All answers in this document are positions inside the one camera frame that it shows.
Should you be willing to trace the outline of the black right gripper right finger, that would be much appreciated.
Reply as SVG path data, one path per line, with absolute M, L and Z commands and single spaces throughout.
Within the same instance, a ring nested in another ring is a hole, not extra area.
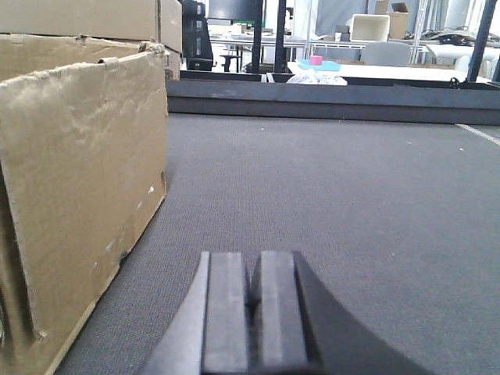
M 252 280 L 258 374 L 428 374 L 360 323 L 298 252 L 262 252 Z

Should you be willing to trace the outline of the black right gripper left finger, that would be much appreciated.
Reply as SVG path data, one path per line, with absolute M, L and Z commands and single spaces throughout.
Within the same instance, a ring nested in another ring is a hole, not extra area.
M 247 280 L 237 252 L 202 252 L 177 314 L 140 374 L 245 374 Z

